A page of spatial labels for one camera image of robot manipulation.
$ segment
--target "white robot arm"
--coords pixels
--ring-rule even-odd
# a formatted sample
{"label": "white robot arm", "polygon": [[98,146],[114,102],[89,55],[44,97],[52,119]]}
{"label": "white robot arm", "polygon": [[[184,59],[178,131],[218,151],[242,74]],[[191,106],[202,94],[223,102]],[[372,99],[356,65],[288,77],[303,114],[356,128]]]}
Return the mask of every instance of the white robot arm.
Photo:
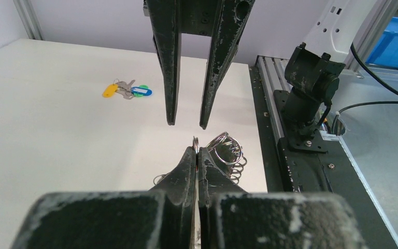
{"label": "white robot arm", "polygon": [[332,0],[319,20],[304,38],[306,50],[321,57],[330,54],[330,61],[343,63],[358,29],[376,0]]}

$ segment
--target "white table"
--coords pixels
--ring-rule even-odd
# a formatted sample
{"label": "white table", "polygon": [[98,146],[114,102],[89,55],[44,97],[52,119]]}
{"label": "white table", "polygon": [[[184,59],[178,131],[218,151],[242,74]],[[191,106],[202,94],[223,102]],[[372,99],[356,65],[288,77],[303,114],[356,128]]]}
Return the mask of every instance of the white table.
{"label": "white table", "polygon": [[[248,158],[240,186],[266,192],[248,65],[231,65],[202,130],[205,70],[206,60],[181,59],[176,125],[168,126],[154,53],[26,39],[0,49],[0,248],[41,195],[148,190],[193,136],[206,146],[229,132]],[[116,78],[135,79],[153,95],[103,98]]]}

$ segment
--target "black mount bracket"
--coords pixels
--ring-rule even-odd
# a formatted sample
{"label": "black mount bracket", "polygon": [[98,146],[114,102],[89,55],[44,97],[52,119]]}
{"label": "black mount bracket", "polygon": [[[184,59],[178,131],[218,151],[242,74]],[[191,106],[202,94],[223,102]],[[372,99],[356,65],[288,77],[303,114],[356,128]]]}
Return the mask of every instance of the black mount bracket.
{"label": "black mount bracket", "polygon": [[289,120],[283,114],[283,108],[285,107],[286,101],[288,100],[289,92],[276,90],[274,91],[274,100],[277,106],[278,115],[280,116],[281,126],[285,137],[288,140],[288,146],[293,151],[312,152],[312,153],[326,153],[327,146],[324,144],[324,140],[318,129],[316,129],[310,140],[310,146],[307,144],[307,139],[303,139],[298,134],[300,127],[295,122]]}

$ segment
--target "black cable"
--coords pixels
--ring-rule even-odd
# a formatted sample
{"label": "black cable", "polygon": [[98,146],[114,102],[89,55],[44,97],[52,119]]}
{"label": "black cable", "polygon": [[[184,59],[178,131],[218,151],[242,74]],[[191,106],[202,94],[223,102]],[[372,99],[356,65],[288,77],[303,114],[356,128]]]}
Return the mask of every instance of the black cable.
{"label": "black cable", "polygon": [[327,129],[327,133],[328,134],[332,134],[332,129],[330,129],[329,123],[328,122],[324,122],[324,125],[325,125],[325,127]]}
{"label": "black cable", "polygon": [[[385,83],[385,81],[383,81],[381,78],[379,78],[375,73],[373,73],[368,67],[367,65],[365,65],[365,63],[361,60],[361,58],[359,58],[358,54],[356,53],[356,49],[354,47],[354,44],[352,43],[350,46],[350,50],[351,53],[353,54],[353,57],[356,59],[356,61],[358,62],[358,64],[368,73],[370,74],[379,84],[381,84],[383,87],[385,87],[386,89],[388,89],[390,92],[396,94],[398,96],[398,91],[394,88],[392,88],[389,84]],[[339,110],[336,115],[335,118],[333,119],[332,122],[332,131],[335,132],[336,131],[336,123],[338,121],[338,117],[339,115],[344,112],[345,110],[348,110],[350,108],[353,107],[358,107],[358,106],[364,106],[364,105],[379,105],[379,104],[398,104],[398,101],[373,101],[373,102],[364,102],[364,103],[359,103],[359,104],[354,104],[354,105],[349,105],[346,106],[344,108],[342,108],[341,110]]]}
{"label": "black cable", "polygon": [[327,117],[327,115],[329,114],[331,108],[332,108],[332,102],[329,101],[329,102],[327,103],[327,105],[326,105],[326,109],[325,109],[323,115],[322,115],[321,118],[320,118],[320,121],[318,121],[318,123],[317,123],[317,128],[320,128],[320,126],[322,125],[322,123],[324,123],[324,120],[325,120],[325,118]]}

